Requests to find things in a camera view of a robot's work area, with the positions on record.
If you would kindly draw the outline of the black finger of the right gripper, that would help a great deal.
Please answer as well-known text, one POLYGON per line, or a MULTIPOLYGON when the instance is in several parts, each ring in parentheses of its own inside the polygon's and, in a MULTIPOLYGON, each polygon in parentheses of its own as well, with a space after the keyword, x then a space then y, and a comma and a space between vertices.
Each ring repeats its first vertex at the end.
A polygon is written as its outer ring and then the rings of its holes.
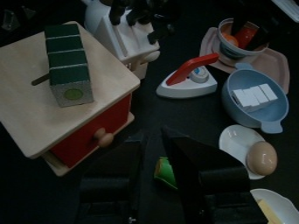
POLYGON ((231 26, 231 35, 235 36, 249 21, 249 12, 246 10, 239 11, 234 16, 233 26, 231 26))
POLYGON ((249 42, 250 50, 255 50, 270 41, 274 29, 275 29, 274 19, 270 18, 263 20, 261 25, 258 26, 257 34, 254 35, 254 38, 249 42))

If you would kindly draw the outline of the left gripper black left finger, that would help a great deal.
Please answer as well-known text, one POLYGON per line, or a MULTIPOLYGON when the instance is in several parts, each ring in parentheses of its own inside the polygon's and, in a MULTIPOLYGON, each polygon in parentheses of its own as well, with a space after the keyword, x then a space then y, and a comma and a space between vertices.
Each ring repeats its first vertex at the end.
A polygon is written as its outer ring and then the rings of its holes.
POLYGON ((139 224, 146 145, 147 136, 138 132, 90 167, 75 224, 139 224))

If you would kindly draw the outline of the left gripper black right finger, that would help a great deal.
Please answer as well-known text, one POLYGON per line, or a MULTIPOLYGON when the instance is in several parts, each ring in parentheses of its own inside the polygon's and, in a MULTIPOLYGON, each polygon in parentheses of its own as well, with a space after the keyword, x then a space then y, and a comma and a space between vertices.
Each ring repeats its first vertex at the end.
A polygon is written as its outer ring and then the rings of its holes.
POLYGON ((223 150, 162 128, 186 224, 267 224, 246 166, 223 150))

